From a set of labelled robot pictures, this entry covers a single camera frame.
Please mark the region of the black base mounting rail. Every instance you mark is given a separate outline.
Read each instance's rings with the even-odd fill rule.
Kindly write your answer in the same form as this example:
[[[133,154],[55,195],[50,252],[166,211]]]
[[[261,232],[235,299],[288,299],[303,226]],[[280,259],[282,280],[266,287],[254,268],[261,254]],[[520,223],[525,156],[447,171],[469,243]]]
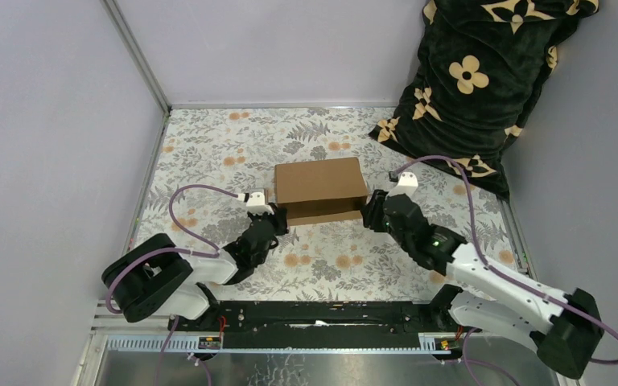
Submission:
[[[222,301],[178,332],[212,332],[225,349],[419,349],[419,336],[468,331],[438,302]]]

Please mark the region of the aluminium frame rail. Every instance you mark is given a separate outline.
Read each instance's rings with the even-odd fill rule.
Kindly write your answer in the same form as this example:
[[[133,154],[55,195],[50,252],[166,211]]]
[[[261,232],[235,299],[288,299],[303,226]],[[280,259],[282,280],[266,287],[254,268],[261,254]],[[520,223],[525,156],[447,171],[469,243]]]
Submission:
[[[475,327],[509,339],[531,351],[564,351],[571,325],[546,315],[540,331],[536,318],[520,316],[499,302],[468,292],[454,299],[424,302],[252,302],[221,301],[203,315],[175,321],[169,311],[140,307],[114,314],[100,307],[94,327],[143,329],[177,335],[170,351],[333,354],[426,353],[449,356],[460,350],[463,334]]]

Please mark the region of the brown cardboard box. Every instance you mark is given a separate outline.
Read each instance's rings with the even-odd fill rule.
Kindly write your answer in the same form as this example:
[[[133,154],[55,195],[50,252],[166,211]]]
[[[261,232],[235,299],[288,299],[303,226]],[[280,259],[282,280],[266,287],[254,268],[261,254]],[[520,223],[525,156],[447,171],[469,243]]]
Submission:
[[[356,157],[278,164],[274,193],[290,226],[358,220],[369,196]]]

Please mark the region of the aluminium corner post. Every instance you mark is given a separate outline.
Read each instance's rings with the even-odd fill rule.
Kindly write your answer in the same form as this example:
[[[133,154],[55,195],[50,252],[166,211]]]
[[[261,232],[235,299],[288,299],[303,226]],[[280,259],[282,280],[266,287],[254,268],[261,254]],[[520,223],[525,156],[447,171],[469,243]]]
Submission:
[[[171,103],[168,101],[167,96],[160,86],[155,73],[150,67],[146,56],[142,52],[140,44],[132,32],[120,4],[116,0],[101,0],[101,5],[105,8],[110,22],[113,24],[119,38],[125,45],[131,60],[137,68],[142,80],[146,84],[155,103],[164,115],[168,115],[171,111]]]

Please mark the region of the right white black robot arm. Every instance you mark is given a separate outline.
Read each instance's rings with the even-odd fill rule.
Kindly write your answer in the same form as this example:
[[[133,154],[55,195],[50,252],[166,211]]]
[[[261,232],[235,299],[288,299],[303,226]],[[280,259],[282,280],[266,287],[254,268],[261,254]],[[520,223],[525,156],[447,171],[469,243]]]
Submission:
[[[406,194],[376,190],[362,208],[363,224],[388,233],[419,266],[488,295],[485,301],[457,286],[444,290],[429,310],[433,327],[477,327],[533,351],[551,370],[578,380],[604,336],[593,296],[568,294],[504,266],[486,265],[474,244],[451,229],[431,224]]]

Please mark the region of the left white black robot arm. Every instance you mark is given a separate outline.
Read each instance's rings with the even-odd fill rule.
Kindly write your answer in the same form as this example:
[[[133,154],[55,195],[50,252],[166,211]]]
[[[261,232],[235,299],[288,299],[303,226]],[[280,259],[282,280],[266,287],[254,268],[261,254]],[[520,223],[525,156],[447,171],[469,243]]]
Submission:
[[[129,323],[164,313],[187,319],[197,330],[210,329],[218,311],[207,285],[244,281],[266,262],[278,237],[288,233],[286,209],[270,208],[249,213],[249,227],[212,257],[176,247],[165,233],[152,236],[102,273],[106,309]]]

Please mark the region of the black floral blanket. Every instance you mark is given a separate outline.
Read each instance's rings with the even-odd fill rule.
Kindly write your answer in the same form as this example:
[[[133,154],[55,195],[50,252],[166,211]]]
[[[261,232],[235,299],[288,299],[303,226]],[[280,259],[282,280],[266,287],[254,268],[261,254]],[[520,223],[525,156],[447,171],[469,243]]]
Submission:
[[[418,69],[370,137],[509,198],[502,166],[558,63],[558,45],[597,1],[429,1]]]

